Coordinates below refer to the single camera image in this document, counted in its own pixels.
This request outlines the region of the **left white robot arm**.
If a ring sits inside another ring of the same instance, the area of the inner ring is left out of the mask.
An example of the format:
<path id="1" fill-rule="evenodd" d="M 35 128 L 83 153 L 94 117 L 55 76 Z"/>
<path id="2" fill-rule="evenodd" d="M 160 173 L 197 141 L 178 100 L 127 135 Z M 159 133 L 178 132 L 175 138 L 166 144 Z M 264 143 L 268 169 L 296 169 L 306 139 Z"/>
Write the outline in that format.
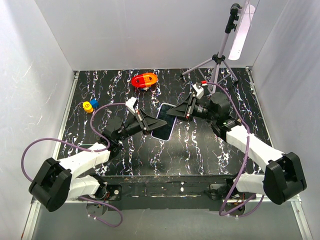
<path id="1" fill-rule="evenodd" d="M 29 192 L 49 212 L 59 209 L 66 200 L 82 196 L 102 200 L 108 194 L 108 183 L 97 174 L 83 174 L 116 157 L 122 149 L 121 141 L 139 132 L 149 134 L 165 125 L 165 120 L 152 117 L 142 110 L 136 110 L 126 122 L 120 117 L 112 117 L 100 140 L 90 148 L 71 157 L 46 159 L 33 179 Z"/>

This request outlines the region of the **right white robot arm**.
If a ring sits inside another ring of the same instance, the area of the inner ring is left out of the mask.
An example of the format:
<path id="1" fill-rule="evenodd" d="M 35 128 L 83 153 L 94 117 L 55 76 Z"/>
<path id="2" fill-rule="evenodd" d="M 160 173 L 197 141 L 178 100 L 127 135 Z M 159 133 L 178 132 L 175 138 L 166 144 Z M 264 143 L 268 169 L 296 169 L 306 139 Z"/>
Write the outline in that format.
<path id="1" fill-rule="evenodd" d="M 196 94 L 191 93 L 167 114 L 185 121 L 193 117 L 210 121 L 217 137 L 242 151 L 261 168 L 262 174 L 240 170 L 240 175 L 226 186 L 230 198 L 237 199 L 243 193 L 261 194 L 281 205 L 306 190 L 307 182 L 299 156 L 293 152 L 283 153 L 250 133 L 244 122 L 230 115 L 230 101 L 225 94 L 216 92 L 208 104 L 203 104 Z"/>

